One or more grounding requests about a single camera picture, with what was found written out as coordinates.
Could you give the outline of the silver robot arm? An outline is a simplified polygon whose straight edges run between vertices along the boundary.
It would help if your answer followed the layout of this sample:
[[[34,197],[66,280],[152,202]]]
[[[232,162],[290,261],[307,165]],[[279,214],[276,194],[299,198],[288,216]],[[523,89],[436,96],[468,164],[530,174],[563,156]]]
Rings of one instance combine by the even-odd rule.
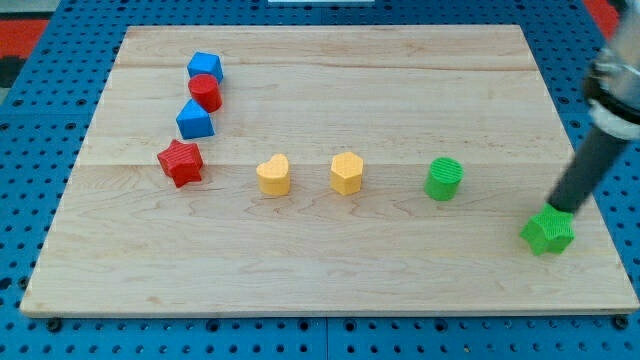
[[[589,113],[605,133],[639,139],[639,1],[615,1],[617,28],[593,61],[584,83]]]

